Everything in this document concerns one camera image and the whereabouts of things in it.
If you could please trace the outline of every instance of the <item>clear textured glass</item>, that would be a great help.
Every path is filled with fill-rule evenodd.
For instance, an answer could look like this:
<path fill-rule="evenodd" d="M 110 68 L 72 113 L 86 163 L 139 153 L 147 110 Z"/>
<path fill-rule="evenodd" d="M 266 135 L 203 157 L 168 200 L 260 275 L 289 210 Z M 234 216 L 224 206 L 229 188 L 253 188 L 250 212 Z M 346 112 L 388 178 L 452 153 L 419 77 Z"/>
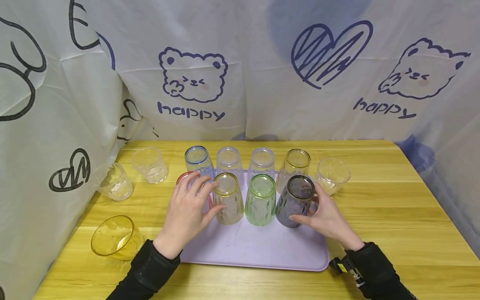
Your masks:
<path fill-rule="evenodd" d="M 294 175 L 308 174 L 310 166 L 310 155 L 302 149 L 292 149 L 287 153 L 282 167 L 278 171 L 276 178 L 276 191 L 280 194 L 283 192 L 290 177 Z"/>
<path fill-rule="evenodd" d="M 232 173 L 221 173 L 215 177 L 218 186 L 213 190 L 214 205 L 225 205 L 216 219 L 225 225 L 235 224 L 243 217 L 243 199 L 237 177 Z"/>
<path fill-rule="evenodd" d="M 96 190 L 115 201 L 130 197 L 133 185 L 120 164 L 103 164 L 92 174 L 92 183 Z"/>
<path fill-rule="evenodd" d="M 303 175 L 295 175 L 288 180 L 283 189 L 280 199 L 276 204 L 276 218 L 285 227 L 297 228 L 301 224 L 290 220 L 291 215 L 308 214 L 315 187 L 310 178 Z"/>
<path fill-rule="evenodd" d="M 188 171 L 188 172 L 185 172 L 183 174 L 181 174 L 178 179 L 177 179 L 177 183 L 176 184 L 179 184 L 180 183 L 180 180 L 183 178 L 183 177 L 186 177 L 188 176 L 188 174 L 191 174 L 193 173 L 193 171 Z M 190 184 L 188 185 L 188 189 L 190 189 L 190 187 L 192 187 L 192 183 L 193 181 L 190 181 Z M 213 200 L 212 200 L 212 196 L 211 195 L 208 195 L 208 198 L 207 198 L 207 201 L 208 201 L 208 208 L 212 208 L 213 207 Z"/>
<path fill-rule="evenodd" d="M 120 260 L 135 257 L 145 239 L 132 219 L 127 216 L 114 216 L 103 222 L 92 236 L 92 251 L 100 256 Z"/>
<path fill-rule="evenodd" d="M 213 169 L 212 160 L 208 155 L 208 151 L 202 146 L 193 146 L 185 151 L 185 165 L 187 171 L 200 171 L 201 176 L 210 176 L 212 182 L 215 177 L 215 171 Z"/>
<path fill-rule="evenodd" d="M 135 152 L 132 156 L 132 166 L 149 183 L 162 182 L 168 174 L 162 152 L 156 147 L 147 147 Z"/>
<path fill-rule="evenodd" d="M 240 153 L 233 147 L 220 149 L 216 154 L 216 173 L 232 173 L 239 181 L 240 189 L 245 186 L 243 178 L 243 167 L 241 165 Z"/>
<path fill-rule="evenodd" d="M 324 158 L 318 163 L 315 182 L 318 182 L 328 195 L 335 194 L 350 180 L 350 168 L 336 158 Z"/>
<path fill-rule="evenodd" d="M 245 203 L 245 217 L 256 226 L 272 222 L 275 215 L 275 181 L 266 174 L 255 175 L 250 181 Z"/>
<path fill-rule="evenodd" d="M 247 182 L 250 182 L 258 174 L 266 174 L 275 178 L 275 155 L 268 148 L 257 148 L 252 152 Z"/>

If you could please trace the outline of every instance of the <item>person's left hand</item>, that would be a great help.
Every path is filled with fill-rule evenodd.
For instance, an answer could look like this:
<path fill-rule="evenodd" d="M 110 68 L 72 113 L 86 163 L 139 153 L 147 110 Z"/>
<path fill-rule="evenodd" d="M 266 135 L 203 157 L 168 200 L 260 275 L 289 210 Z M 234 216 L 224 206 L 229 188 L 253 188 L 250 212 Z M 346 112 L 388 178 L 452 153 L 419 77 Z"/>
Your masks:
<path fill-rule="evenodd" d="M 168 259 L 177 257 L 183 247 L 204 230 L 217 213 L 225 208 L 224 205 L 217 205 L 206 214 L 202 213 L 208 195 L 218 185 L 218 182 L 206 183 L 210 177 L 198 178 L 199 174 L 199 171 L 190 173 L 175 186 L 168 204 L 165 223 L 153 241 L 157 251 Z"/>

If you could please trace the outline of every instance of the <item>hand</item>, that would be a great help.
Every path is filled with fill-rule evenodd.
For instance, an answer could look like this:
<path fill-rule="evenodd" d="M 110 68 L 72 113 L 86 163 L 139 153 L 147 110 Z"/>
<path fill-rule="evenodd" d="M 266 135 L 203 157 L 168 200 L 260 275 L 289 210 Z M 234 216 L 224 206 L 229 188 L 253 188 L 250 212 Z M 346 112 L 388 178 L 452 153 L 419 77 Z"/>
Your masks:
<path fill-rule="evenodd" d="M 335 202 L 323 191 L 318 183 L 315 184 L 315 192 L 318 197 L 313 201 L 318 203 L 318 210 L 312 216 L 291 215 L 289 218 L 297 223 L 307 225 L 326 237 L 340 242 L 346 250 L 358 251 L 364 243 L 353 231 L 341 212 L 338 210 Z"/>
<path fill-rule="evenodd" d="M 175 186 L 172 198 L 168 204 L 165 223 L 158 236 L 153 241 L 154 247 L 168 259 L 174 259 L 183 247 L 199 234 L 224 205 L 212 207 L 206 214 L 202 207 L 208 195 L 218 185 L 218 182 L 206 183 L 210 177 L 198 178 L 199 171 L 182 178 Z"/>

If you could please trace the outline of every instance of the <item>black wristband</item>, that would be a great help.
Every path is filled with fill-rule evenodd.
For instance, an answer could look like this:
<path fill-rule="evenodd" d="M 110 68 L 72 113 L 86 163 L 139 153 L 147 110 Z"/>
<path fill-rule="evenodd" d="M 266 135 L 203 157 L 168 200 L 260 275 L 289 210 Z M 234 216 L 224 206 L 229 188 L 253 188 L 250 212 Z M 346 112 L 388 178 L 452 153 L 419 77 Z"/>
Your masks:
<path fill-rule="evenodd" d="M 372 242 L 366 243 L 358 251 L 346 250 L 345 253 L 352 260 L 366 284 L 374 285 L 385 282 L 396 274 L 385 254 Z"/>
<path fill-rule="evenodd" d="M 157 292 L 180 264 L 180 255 L 174 260 L 160 254 L 151 240 L 147 240 L 132 260 L 130 272 L 142 285 Z"/>

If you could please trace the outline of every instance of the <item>yellow cup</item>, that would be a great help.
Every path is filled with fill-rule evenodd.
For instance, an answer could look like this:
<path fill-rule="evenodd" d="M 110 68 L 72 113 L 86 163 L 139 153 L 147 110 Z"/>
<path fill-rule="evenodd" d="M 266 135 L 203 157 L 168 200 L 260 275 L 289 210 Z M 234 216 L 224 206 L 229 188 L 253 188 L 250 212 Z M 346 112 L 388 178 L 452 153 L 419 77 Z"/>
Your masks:
<path fill-rule="evenodd" d="M 114 216 L 103 222 L 92 236 L 92 251 L 96 255 L 130 260 L 145 242 L 137 226 L 127 216 Z"/>

